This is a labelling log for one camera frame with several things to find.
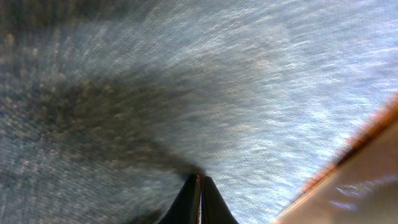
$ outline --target textured fabric surface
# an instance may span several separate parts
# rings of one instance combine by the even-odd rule
[[[1,223],[156,220],[192,170],[271,222],[397,90],[397,7],[0,2]]]

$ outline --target shiny brown surface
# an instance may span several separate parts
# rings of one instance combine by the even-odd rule
[[[398,123],[281,214],[289,223],[397,223]]]

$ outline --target black pointed object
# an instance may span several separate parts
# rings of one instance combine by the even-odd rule
[[[160,224],[237,224],[210,177],[190,175]]]

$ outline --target gray fabric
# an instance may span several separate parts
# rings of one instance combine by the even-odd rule
[[[1,223],[155,220],[200,169],[269,223],[398,88],[395,1],[57,2],[0,6]]]

